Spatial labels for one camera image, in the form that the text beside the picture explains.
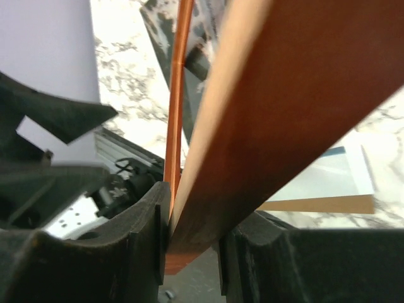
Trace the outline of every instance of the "black mechanical part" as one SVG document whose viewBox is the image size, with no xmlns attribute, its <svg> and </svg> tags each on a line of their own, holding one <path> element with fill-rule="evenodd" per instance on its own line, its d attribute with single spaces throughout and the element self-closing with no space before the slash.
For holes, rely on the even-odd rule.
<svg viewBox="0 0 404 303">
<path fill-rule="evenodd" d="M 109 106 L 76 102 L 40 93 L 2 73 L 0 104 L 2 110 L 8 109 L 9 113 L 14 113 L 12 120 L 2 116 L 3 123 L 10 119 L 10 127 L 13 126 L 14 131 L 23 117 L 28 116 L 65 143 L 72 142 L 117 114 Z"/>
<path fill-rule="evenodd" d="M 300 230 L 253 213 L 220 241 L 227 303 L 401 302 L 402 230 Z"/>
<path fill-rule="evenodd" d="M 113 218 L 126 208 L 138 202 L 156 182 L 163 181 L 160 169 L 147 167 L 133 158 L 124 158 L 116 162 L 118 173 L 110 175 L 104 185 L 94 193 L 93 198 L 99 211 L 98 217 Z M 129 178 L 124 180 L 121 172 L 127 172 Z"/>
<path fill-rule="evenodd" d="M 106 129 L 97 132 L 97 135 L 108 140 L 103 142 L 104 145 L 108 142 L 110 149 L 114 146 L 132 155 L 114 160 L 118 171 L 100 189 L 87 194 L 99 209 L 98 217 L 113 218 L 139 201 L 156 182 L 163 181 L 164 160 Z M 106 146 L 101 149 L 98 150 L 101 156 L 111 157 L 104 150 Z"/>
<path fill-rule="evenodd" d="M 0 228 L 43 227 L 109 174 L 100 167 L 50 167 L 52 152 L 16 132 L 25 116 L 70 143 L 116 114 L 112 107 L 40 93 L 0 73 Z"/>
<path fill-rule="evenodd" d="M 99 188 L 108 176 L 102 167 L 0 163 L 1 228 L 43 227 L 82 193 Z"/>
<path fill-rule="evenodd" d="M 0 302 L 157 302 L 169 203 L 169 185 L 159 182 L 80 240 L 0 232 Z"/>
</svg>

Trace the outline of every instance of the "white component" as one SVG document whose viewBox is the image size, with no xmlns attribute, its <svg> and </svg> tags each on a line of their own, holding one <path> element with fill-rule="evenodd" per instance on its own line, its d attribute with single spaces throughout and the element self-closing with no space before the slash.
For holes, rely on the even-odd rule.
<svg viewBox="0 0 404 303">
<path fill-rule="evenodd" d="M 97 211 L 98 208 L 91 198 L 81 196 L 49 222 L 44 230 L 61 239 L 76 239 L 87 230 L 108 221 L 106 218 L 98 218 L 95 215 Z"/>
<path fill-rule="evenodd" d="M 339 146 L 345 153 L 318 158 L 268 201 L 372 195 L 374 189 L 357 133 L 351 131 L 333 145 Z"/>
</svg>

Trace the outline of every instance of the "orange wooden strip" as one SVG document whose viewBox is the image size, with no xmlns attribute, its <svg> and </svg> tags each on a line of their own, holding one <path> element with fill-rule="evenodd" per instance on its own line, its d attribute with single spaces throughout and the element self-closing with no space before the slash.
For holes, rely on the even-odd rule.
<svg viewBox="0 0 404 303">
<path fill-rule="evenodd" d="M 185 52 L 191 22 L 193 0 L 180 0 L 178 7 L 177 32 L 171 65 L 169 125 L 167 130 L 167 148 L 165 151 L 164 181 L 170 183 L 170 213 L 180 179 L 182 94 L 184 92 Z"/>
<path fill-rule="evenodd" d="M 318 158 L 404 83 L 403 53 L 401 0 L 233 1 L 169 252 L 203 252 Z"/>
<path fill-rule="evenodd" d="M 362 196 L 327 197 L 272 201 L 263 203 L 257 210 L 268 211 L 315 211 L 321 213 L 374 213 L 373 197 Z"/>
</svg>

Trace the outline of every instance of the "wooden plank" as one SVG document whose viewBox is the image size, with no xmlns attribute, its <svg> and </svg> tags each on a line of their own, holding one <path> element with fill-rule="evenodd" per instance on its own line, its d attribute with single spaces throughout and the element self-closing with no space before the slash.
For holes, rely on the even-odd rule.
<svg viewBox="0 0 404 303">
<path fill-rule="evenodd" d="M 169 253 L 203 252 L 386 100 L 404 83 L 403 53 L 401 0 L 233 1 Z"/>
<path fill-rule="evenodd" d="M 320 213 L 374 213 L 373 197 L 362 196 L 297 199 L 263 203 L 257 210 L 315 211 Z"/>
<path fill-rule="evenodd" d="M 165 150 L 164 181 L 170 183 L 170 213 L 174 205 L 181 171 L 182 95 L 184 93 L 185 52 L 194 0 L 180 0 L 174 39 L 170 79 L 170 107 Z"/>
</svg>

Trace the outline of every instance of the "marble countertop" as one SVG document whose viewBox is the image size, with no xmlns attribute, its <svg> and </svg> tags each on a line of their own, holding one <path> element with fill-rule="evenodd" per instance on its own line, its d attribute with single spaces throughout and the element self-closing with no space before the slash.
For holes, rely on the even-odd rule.
<svg viewBox="0 0 404 303">
<path fill-rule="evenodd" d="M 119 115 L 106 127 L 165 155 L 169 91 L 139 9 L 131 0 L 91 0 L 101 101 Z M 356 127 L 374 182 L 374 215 L 272 214 L 296 227 L 404 227 L 404 89 Z M 182 163 L 188 145 L 182 136 Z"/>
</svg>

